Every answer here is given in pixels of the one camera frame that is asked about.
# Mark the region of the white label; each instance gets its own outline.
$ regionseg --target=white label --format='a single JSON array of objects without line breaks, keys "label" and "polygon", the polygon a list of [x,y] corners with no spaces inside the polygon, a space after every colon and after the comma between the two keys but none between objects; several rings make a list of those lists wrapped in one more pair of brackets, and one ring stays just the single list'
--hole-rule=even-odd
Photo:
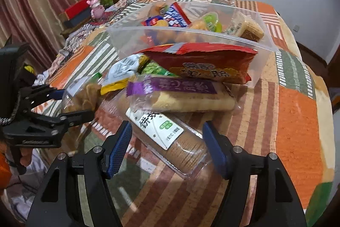
[{"label": "white label", "polygon": [[75,80],[68,88],[67,92],[72,97],[75,95],[75,93],[80,89],[80,87],[86,82],[86,80],[89,78],[89,76],[84,76],[78,80]]},{"label": "white label", "polygon": [[104,79],[103,86],[116,83],[117,81],[135,75],[135,72],[139,67],[139,58],[142,55],[142,53],[133,54],[113,64]]},{"label": "white label", "polygon": [[142,110],[137,110],[134,113],[129,108],[126,111],[126,116],[165,150],[167,150],[184,131],[183,128],[163,114]]}]

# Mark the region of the metal screw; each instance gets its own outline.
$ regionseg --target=metal screw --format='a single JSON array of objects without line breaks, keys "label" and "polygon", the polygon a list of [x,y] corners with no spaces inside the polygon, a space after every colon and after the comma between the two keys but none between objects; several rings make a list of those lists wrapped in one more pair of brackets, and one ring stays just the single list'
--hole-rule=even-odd
[{"label": "metal screw", "polygon": [[66,157],[66,153],[64,153],[64,152],[58,154],[58,159],[59,159],[59,160],[62,160],[62,159],[64,159],[65,157]]},{"label": "metal screw", "polygon": [[273,153],[273,152],[270,152],[270,153],[269,153],[269,157],[270,157],[270,159],[272,159],[272,160],[276,160],[276,159],[278,158],[278,156],[277,156],[275,153]]},{"label": "metal screw", "polygon": [[242,152],[242,147],[236,145],[232,148],[232,150],[235,152],[235,153],[241,153]]},{"label": "metal screw", "polygon": [[101,146],[95,146],[94,148],[93,148],[93,152],[94,153],[99,153],[99,152],[101,152],[103,150],[103,148],[101,147]]}]

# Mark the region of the pink toy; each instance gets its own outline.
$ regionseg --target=pink toy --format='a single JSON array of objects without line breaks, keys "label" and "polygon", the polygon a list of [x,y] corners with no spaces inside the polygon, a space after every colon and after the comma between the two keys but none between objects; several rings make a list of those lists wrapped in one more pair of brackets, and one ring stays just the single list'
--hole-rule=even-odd
[{"label": "pink toy", "polygon": [[105,12],[104,6],[100,5],[100,0],[88,0],[86,2],[91,10],[91,16],[95,21],[100,20]]}]

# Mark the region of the rope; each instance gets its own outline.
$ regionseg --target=rope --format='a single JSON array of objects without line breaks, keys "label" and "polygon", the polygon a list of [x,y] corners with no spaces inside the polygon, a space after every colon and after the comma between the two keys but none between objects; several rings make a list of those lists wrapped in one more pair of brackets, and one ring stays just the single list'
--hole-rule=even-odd
[{"label": "rope", "polygon": [[18,92],[17,102],[15,104],[15,107],[13,109],[11,117],[10,118],[0,118],[0,125],[3,125],[3,126],[4,125],[8,125],[8,124],[10,124],[13,121],[13,119],[17,115],[19,104],[20,104],[20,92]]}]

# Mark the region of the orange cloth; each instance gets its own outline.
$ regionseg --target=orange cloth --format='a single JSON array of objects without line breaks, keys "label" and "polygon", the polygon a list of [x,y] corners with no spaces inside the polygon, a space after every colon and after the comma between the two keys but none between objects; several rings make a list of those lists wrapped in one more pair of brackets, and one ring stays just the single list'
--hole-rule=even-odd
[{"label": "orange cloth", "polygon": [[7,187],[11,176],[12,174],[10,167],[6,163],[5,156],[0,153],[0,190],[3,190]]}]

